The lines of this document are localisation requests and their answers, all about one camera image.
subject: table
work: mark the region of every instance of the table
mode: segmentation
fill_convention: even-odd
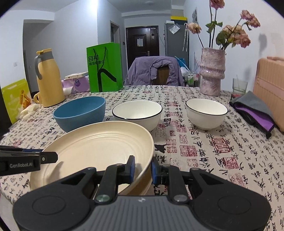
[[[151,132],[155,156],[160,164],[172,164],[182,171],[199,167],[242,187],[264,195],[272,207],[266,231],[284,229],[284,136],[272,131],[267,140],[256,128],[249,126],[229,105],[230,93],[211,97],[199,88],[179,86],[125,86],[118,92],[79,93],[67,101],[98,95],[106,99],[105,121],[113,120],[112,109],[119,103],[145,99],[163,106],[162,118]],[[196,128],[188,120],[185,108],[190,98],[213,99],[226,105],[229,113],[220,127],[211,131]],[[59,107],[40,108],[27,121],[20,120],[10,129],[1,145],[43,149],[64,135],[52,112]],[[30,191],[30,173],[0,177],[1,193],[14,203]],[[167,192],[163,186],[151,187],[156,195]]]

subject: purple tissue package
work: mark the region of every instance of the purple tissue package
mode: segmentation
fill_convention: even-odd
[[[76,94],[79,92],[90,91],[89,77],[81,77],[77,79],[64,79],[62,86],[65,94]]]

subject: suitcase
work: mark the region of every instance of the suitcase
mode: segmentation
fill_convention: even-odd
[[[253,93],[270,108],[284,132],[284,58],[261,58],[257,63]]]

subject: pink vase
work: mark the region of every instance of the pink vase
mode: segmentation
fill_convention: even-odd
[[[221,93],[221,79],[225,78],[225,51],[202,48],[200,74],[202,75],[201,93],[219,96]]]

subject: yellow mug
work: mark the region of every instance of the yellow mug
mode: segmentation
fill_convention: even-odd
[[[40,93],[36,93],[34,95],[34,101],[37,103],[37,104],[42,104],[42,99],[41,99],[41,96],[40,96]]]

